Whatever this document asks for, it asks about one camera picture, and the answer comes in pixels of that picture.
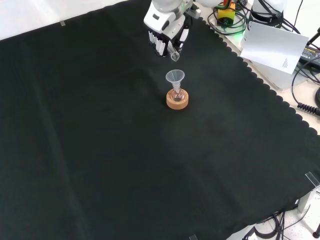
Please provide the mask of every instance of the black cloth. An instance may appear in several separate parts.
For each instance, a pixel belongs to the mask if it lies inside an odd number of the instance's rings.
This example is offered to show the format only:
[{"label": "black cloth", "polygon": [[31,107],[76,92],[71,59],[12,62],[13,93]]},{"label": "black cloth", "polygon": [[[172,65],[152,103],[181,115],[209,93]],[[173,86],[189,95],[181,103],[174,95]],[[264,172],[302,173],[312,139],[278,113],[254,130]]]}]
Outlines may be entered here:
[{"label": "black cloth", "polygon": [[0,42],[1,239],[225,240],[312,189],[316,131],[201,20],[157,57],[149,4]]}]

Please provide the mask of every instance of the funnel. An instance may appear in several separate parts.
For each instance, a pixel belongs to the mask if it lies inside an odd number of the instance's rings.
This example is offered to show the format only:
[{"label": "funnel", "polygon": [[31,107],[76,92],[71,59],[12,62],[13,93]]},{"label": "funnel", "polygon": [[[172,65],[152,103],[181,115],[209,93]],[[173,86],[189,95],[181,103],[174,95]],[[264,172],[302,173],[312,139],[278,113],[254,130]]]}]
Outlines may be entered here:
[{"label": "funnel", "polygon": [[185,98],[185,93],[180,89],[181,81],[185,78],[185,73],[182,70],[171,70],[166,75],[165,78],[168,82],[172,83],[173,91],[170,96],[175,102],[182,101]]}]

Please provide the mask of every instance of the wooden base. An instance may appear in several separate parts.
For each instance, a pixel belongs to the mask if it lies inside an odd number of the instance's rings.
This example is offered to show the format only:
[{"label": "wooden base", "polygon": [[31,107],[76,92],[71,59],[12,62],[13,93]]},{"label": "wooden base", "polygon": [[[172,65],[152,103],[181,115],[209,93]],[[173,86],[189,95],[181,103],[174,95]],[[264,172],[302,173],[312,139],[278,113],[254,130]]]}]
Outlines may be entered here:
[{"label": "wooden base", "polygon": [[182,101],[173,101],[170,97],[170,94],[172,91],[173,91],[173,89],[168,91],[168,93],[166,94],[166,104],[169,106],[169,108],[174,109],[174,110],[184,109],[189,103],[189,94],[187,93],[186,90],[183,90],[184,99]]}]

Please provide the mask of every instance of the yellow device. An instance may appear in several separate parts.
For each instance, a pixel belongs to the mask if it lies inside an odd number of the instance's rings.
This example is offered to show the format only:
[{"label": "yellow device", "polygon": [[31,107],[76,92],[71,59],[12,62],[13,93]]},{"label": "yellow device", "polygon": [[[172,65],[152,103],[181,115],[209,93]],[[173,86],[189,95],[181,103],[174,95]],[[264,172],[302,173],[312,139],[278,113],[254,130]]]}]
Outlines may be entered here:
[{"label": "yellow device", "polygon": [[236,16],[236,12],[234,10],[236,9],[236,4],[232,3],[229,8],[230,9],[218,10],[218,25],[231,25],[234,23]]}]

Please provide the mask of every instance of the paper sheet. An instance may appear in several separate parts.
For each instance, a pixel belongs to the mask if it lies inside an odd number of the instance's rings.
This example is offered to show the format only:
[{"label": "paper sheet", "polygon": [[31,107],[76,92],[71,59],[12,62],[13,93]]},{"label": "paper sheet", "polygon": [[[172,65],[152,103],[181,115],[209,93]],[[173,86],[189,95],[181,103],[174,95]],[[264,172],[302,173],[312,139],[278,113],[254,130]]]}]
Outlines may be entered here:
[{"label": "paper sheet", "polygon": [[257,22],[249,23],[241,57],[292,74],[308,37]]}]

